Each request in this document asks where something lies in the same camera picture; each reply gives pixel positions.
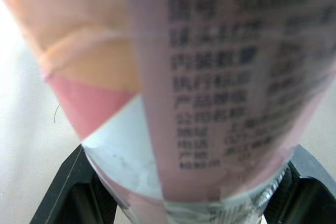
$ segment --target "printed label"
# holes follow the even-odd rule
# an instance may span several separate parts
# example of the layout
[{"label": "printed label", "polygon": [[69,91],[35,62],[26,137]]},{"label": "printed label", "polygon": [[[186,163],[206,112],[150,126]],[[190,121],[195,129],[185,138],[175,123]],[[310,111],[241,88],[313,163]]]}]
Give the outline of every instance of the printed label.
[{"label": "printed label", "polygon": [[163,197],[219,200],[277,173],[333,76],[336,0],[129,9]]}]

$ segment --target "white surface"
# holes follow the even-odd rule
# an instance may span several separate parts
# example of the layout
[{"label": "white surface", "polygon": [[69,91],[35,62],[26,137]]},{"label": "white surface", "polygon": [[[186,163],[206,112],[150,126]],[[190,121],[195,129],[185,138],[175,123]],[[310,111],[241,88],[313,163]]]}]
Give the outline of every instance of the white surface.
[{"label": "white surface", "polygon": [[[79,141],[32,54],[0,3],[0,223],[29,223],[64,159]],[[336,179],[336,83],[302,143]],[[129,224],[118,210],[117,224]]]}]

